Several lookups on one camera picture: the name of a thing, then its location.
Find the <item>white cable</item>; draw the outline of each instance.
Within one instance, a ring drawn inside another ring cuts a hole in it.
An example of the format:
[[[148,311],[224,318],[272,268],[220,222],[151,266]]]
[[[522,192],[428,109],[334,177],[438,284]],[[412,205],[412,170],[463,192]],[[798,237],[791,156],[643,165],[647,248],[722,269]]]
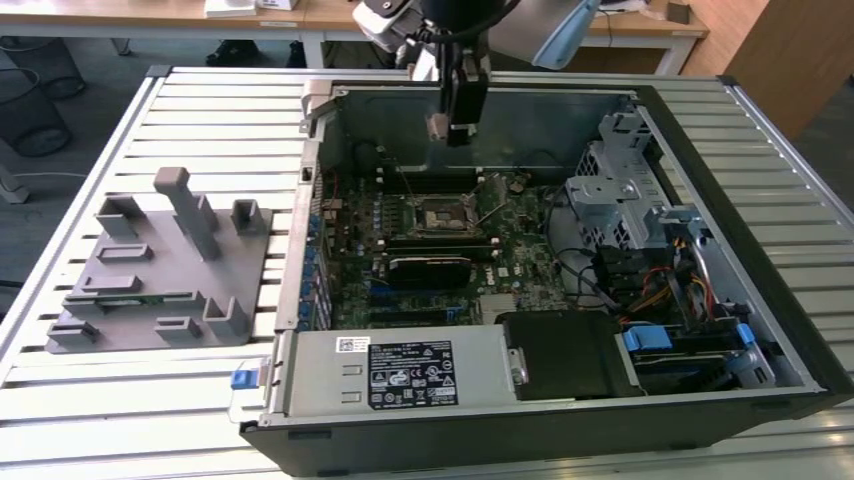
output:
[[[39,172],[39,173],[17,173],[12,175],[13,177],[88,177],[84,173],[71,173],[71,172]]]

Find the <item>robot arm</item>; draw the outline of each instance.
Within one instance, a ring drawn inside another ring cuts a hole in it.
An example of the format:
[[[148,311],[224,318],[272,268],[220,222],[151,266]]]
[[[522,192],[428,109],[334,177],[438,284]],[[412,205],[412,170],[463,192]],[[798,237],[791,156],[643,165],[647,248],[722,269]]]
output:
[[[536,66],[566,66],[599,0],[364,0],[354,18],[388,52],[422,47],[435,58],[440,86],[428,133],[448,146],[468,144],[488,88],[490,48]]]

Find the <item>metal grated table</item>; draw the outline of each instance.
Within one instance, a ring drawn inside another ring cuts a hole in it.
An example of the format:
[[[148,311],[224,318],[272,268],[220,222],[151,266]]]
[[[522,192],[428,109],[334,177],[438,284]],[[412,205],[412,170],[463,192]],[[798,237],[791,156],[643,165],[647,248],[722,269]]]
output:
[[[271,353],[303,150],[299,121],[310,78],[399,79],[396,72],[175,68],[149,77],[0,326],[0,477],[261,480],[288,478],[237,436],[228,376]],[[647,83],[670,109],[795,295],[854,371],[854,217],[738,87],[715,79],[496,74],[498,81]],[[253,340],[233,348],[53,356],[43,350],[95,246],[93,210],[153,192],[161,166],[184,166],[213,208],[255,198],[275,210]],[[690,194],[666,169],[683,201]],[[530,462],[387,478],[850,478],[854,403],[763,425],[708,449]],[[249,402],[245,407],[260,408]]]

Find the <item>black plastic cover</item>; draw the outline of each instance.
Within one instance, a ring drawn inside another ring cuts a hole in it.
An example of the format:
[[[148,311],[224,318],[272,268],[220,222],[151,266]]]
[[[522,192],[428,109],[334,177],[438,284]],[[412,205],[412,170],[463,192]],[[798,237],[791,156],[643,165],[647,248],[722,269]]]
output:
[[[643,394],[628,374],[614,335],[616,320],[603,312],[512,312],[498,316],[510,348],[522,350],[528,383],[519,400],[634,397]]]

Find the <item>motherboard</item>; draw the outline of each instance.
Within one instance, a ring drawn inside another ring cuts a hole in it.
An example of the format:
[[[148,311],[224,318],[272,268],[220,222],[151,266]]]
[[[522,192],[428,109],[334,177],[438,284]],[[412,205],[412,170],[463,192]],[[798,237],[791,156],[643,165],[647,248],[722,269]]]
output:
[[[334,329],[490,324],[568,307],[543,236],[558,186],[523,171],[395,167],[327,183]]]

